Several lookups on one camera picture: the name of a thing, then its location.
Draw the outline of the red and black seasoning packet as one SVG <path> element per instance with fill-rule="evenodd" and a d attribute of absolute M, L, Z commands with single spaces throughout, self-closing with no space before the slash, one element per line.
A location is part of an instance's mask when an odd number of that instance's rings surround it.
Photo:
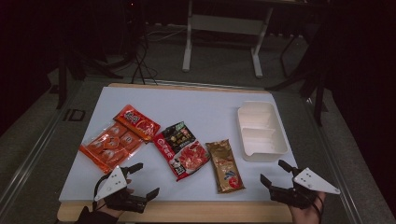
<path fill-rule="evenodd" d="M 210 160 L 209 153 L 184 121 L 157 134 L 153 143 L 166 159 L 177 181 L 194 174 Z"/>

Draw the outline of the aluminium rail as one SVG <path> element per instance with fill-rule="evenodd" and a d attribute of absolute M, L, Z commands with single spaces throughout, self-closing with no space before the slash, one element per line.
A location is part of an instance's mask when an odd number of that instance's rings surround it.
<path fill-rule="evenodd" d="M 303 99 L 305 109 L 310 116 L 310 121 L 313 124 L 314 130 L 318 135 L 319 142 L 323 149 L 324 160 L 326 166 L 332 176 L 333 183 L 340 189 L 340 201 L 343 208 L 346 211 L 346 216 L 349 220 L 349 224 L 362 224 L 361 216 L 357 210 L 357 206 L 352 198 L 351 191 L 349 190 L 347 180 L 345 179 L 344 173 L 340 168 L 340 163 L 336 158 L 336 154 L 333 151 L 331 142 L 328 135 L 322 126 L 318 125 L 318 122 L 314 118 L 315 104 L 314 99 L 307 98 Z"/>
<path fill-rule="evenodd" d="M 0 137 L 0 217 L 14 204 L 81 85 L 68 87 L 60 108 L 58 95 L 46 92 Z"/>

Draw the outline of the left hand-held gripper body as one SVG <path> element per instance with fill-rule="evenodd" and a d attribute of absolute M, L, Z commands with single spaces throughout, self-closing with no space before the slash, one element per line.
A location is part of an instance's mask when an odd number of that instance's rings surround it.
<path fill-rule="evenodd" d="M 102 176 L 94 188 L 93 207 L 104 199 L 108 208 L 131 211 L 142 214 L 147 205 L 145 197 L 134 196 L 127 190 L 127 169 L 116 166 L 114 170 Z"/>

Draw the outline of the white table mat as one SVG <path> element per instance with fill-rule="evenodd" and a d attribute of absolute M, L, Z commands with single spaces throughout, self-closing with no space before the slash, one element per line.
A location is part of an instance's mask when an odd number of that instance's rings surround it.
<path fill-rule="evenodd" d="M 291 186 L 291 175 L 273 162 L 245 161 L 237 110 L 245 101 L 273 103 L 269 93 L 227 91 L 184 91 L 144 88 L 104 87 L 83 137 L 92 138 L 126 105 L 158 122 L 163 128 L 185 122 L 201 144 L 227 139 L 233 150 L 245 188 L 234 193 L 217 193 L 212 165 L 207 163 L 193 175 L 177 181 L 159 150 L 151 143 L 143 145 L 124 164 L 138 162 L 144 168 L 130 177 L 137 195 L 160 190 L 159 201 L 267 201 L 268 190 L 260 181 L 266 175 L 277 186 Z"/>

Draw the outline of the white plastic container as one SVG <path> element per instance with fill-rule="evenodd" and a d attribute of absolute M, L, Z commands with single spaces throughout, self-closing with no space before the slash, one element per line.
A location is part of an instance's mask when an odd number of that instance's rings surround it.
<path fill-rule="evenodd" d="M 273 162 L 289 152 L 281 119 L 271 102 L 245 101 L 237 118 L 245 161 Z"/>

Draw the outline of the gold foil packet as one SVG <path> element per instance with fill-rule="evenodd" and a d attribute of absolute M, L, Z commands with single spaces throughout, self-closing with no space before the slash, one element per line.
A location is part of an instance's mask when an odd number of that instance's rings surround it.
<path fill-rule="evenodd" d="M 206 143 L 216 175 L 218 193 L 231 193 L 244 189 L 233 150 L 228 139 Z"/>

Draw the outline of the person's right hand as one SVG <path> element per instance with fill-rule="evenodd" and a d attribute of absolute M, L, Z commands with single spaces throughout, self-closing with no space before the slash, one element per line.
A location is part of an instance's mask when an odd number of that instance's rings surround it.
<path fill-rule="evenodd" d="M 318 191 L 314 204 L 306 209 L 290 206 L 293 224 L 321 224 L 326 193 Z"/>

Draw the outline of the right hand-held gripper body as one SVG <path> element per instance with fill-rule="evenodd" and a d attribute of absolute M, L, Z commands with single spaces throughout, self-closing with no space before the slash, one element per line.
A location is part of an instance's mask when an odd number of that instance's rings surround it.
<path fill-rule="evenodd" d="M 270 199 L 279 203 L 284 203 L 300 209 L 311 206 L 319 192 L 330 194 L 340 194 L 340 189 L 329 183 L 327 180 L 313 172 L 309 168 L 298 169 L 287 168 L 288 173 L 292 173 L 293 186 L 288 189 L 273 186 L 269 183 Z"/>

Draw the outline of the person's left hand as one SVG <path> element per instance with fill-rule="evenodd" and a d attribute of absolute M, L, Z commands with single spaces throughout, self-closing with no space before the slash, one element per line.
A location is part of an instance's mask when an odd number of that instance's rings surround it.
<path fill-rule="evenodd" d="M 116 218 L 119 218 L 124 213 L 123 210 L 114 210 L 108 208 L 104 199 L 101 199 L 97 202 L 96 211 L 108 214 Z"/>

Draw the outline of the clear bag of orange sachets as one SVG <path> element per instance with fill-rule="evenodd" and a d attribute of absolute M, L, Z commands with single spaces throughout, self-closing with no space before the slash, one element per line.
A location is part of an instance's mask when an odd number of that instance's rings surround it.
<path fill-rule="evenodd" d="M 79 150 L 107 174 L 132 157 L 143 143 L 150 142 L 160 128 L 160 124 L 126 105 L 99 134 L 83 142 Z"/>

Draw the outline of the black metal stand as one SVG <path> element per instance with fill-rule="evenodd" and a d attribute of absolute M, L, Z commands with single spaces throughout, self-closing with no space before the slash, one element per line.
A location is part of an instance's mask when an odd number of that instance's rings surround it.
<path fill-rule="evenodd" d="M 301 36 L 307 44 L 310 44 L 312 42 L 312 40 L 314 39 L 316 32 L 317 32 L 317 29 L 314 29 L 313 31 L 303 29 L 298 35 L 294 35 L 289 40 L 287 45 L 282 49 L 280 56 L 279 56 L 282 73 L 283 73 L 283 76 L 286 78 L 286 80 L 279 84 L 276 84 L 275 86 L 266 87 L 266 89 L 269 91 L 279 91 L 281 89 L 288 87 L 291 84 L 294 84 L 294 83 L 304 79 L 304 84 L 300 88 L 299 93 L 305 99 L 308 99 L 313 92 L 316 93 L 313 116 L 314 116 L 316 124 L 319 127 L 321 127 L 322 126 L 321 111 L 322 111 L 322 107 L 323 107 L 322 100 L 323 100 L 323 95 L 324 95 L 325 75 L 320 74 L 319 72 L 316 72 L 315 70 L 306 71 L 303 73 L 303 72 L 301 72 L 299 66 L 297 66 L 290 74 L 288 74 L 286 71 L 285 64 L 284 64 L 284 54 L 287 52 L 287 50 L 289 49 L 289 47 L 293 43 L 293 41 L 297 37 Z"/>
<path fill-rule="evenodd" d="M 82 67 L 83 63 L 106 77 L 120 78 L 120 76 L 112 73 L 104 65 L 99 64 L 64 40 L 61 39 L 58 46 L 58 109 L 63 107 L 67 99 L 67 72 L 70 72 L 78 79 L 83 79 L 85 77 L 85 70 Z"/>

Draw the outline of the white metal desk frame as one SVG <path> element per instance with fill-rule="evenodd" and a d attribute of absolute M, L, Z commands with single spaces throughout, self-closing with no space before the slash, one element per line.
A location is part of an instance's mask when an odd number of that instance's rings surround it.
<path fill-rule="evenodd" d="M 263 77 L 259 52 L 261 50 L 262 41 L 264 40 L 270 19 L 273 14 L 273 7 L 269 7 L 266 10 L 266 12 L 264 13 L 264 19 L 262 21 L 194 14 L 192 12 L 192 9 L 193 0 L 189 0 L 187 38 L 182 64 L 183 72 L 189 72 L 191 67 L 192 31 L 200 30 L 257 36 L 257 43 L 254 47 L 250 49 L 250 55 L 256 78 Z"/>

